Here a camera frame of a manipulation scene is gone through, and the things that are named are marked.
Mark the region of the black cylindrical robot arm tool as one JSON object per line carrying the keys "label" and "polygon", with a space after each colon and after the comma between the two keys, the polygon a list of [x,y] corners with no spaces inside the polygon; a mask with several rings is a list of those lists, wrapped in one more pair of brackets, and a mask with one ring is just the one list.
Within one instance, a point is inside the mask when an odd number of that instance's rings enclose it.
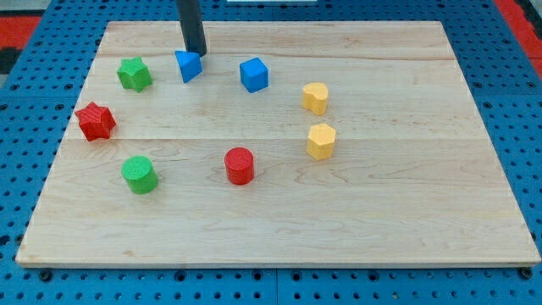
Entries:
{"label": "black cylindrical robot arm tool", "polygon": [[175,4],[185,50],[197,53],[200,57],[205,56],[207,54],[207,43],[200,2],[198,0],[176,0]]}

